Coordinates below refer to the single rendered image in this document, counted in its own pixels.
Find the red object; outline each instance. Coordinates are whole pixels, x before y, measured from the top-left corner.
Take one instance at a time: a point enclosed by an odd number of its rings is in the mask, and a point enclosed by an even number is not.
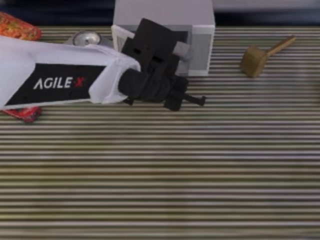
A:
[[[30,124],[37,120],[42,110],[40,107],[35,106],[18,109],[8,109],[3,110],[3,112],[14,118],[21,119],[27,124]]]
[[[0,12],[0,35],[21,40],[36,41],[41,37],[41,31],[39,28],[27,22],[7,13]],[[25,123],[33,123],[41,114],[42,110],[36,106],[8,109],[2,112],[14,118],[21,119]]]

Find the wooden handle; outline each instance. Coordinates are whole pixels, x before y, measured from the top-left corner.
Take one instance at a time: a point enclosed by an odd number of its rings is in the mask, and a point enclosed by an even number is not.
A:
[[[273,54],[276,54],[280,52],[282,49],[288,47],[290,44],[292,44],[296,40],[296,36],[292,35],[288,37],[287,39],[282,40],[275,46],[271,47],[269,50],[266,51],[266,54],[270,57]]]

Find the white box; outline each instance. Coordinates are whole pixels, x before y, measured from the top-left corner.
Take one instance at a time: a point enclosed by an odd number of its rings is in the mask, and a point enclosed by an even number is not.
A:
[[[180,61],[177,74],[209,74],[216,28],[212,0],[116,0],[113,25],[134,33],[142,18],[186,33],[182,41],[191,45],[194,54],[191,61]],[[113,32],[112,36],[116,50],[121,51],[124,35]]]

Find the silver lid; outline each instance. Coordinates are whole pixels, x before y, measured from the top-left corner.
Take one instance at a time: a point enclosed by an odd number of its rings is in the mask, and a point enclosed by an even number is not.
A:
[[[99,45],[101,42],[101,36],[95,31],[80,31],[73,38],[73,45],[86,46],[88,44]]]

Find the table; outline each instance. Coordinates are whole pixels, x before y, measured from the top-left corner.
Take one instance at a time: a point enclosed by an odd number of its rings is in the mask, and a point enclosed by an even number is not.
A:
[[[82,28],[41,29],[62,43]],[[258,79],[240,72],[249,45],[291,34]],[[1,239],[320,236],[319,58],[320,28],[218,27],[210,76],[190,78],[205,107],[49,106],[32,125],[1,115]]]

